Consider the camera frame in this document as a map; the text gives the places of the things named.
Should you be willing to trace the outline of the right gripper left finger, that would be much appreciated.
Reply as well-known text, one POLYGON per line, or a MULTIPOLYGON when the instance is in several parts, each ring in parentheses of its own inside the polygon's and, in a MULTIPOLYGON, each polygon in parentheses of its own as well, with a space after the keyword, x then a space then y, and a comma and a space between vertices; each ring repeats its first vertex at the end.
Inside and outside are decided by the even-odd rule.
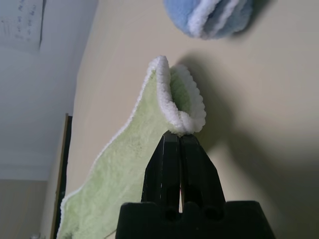
POLYGON ((179 211, 179 137, 165 132, 145 169, 141 201, 155 203, 165 210, 179 211))

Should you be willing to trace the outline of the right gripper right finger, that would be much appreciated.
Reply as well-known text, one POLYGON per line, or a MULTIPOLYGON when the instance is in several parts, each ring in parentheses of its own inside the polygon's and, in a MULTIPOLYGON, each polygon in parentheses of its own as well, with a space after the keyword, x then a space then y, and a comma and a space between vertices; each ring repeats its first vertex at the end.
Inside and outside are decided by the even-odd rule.
POLYGON ((198 139, 180 138, 182 201, 195 203, 206 213, 222 213, 226 203, 218 172, 198 139))

